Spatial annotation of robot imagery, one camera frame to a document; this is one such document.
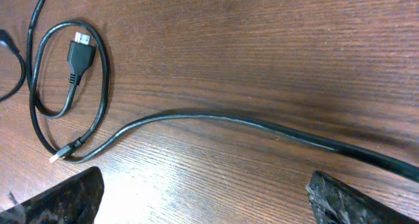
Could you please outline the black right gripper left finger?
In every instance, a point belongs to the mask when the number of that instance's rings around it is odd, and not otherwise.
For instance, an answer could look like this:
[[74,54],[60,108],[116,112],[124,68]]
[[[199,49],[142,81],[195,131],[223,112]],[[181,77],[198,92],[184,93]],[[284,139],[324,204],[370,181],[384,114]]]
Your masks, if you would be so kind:
[[2,223],[93,223],[104,194],[97,166],[1,212]]

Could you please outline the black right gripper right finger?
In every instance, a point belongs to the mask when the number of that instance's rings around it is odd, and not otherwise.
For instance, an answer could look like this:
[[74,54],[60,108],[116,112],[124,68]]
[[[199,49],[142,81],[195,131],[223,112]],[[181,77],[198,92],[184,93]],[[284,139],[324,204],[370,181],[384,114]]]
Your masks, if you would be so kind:
[[417,220],[319,170],[312,174],[306,190],[317,223],[418,224]]

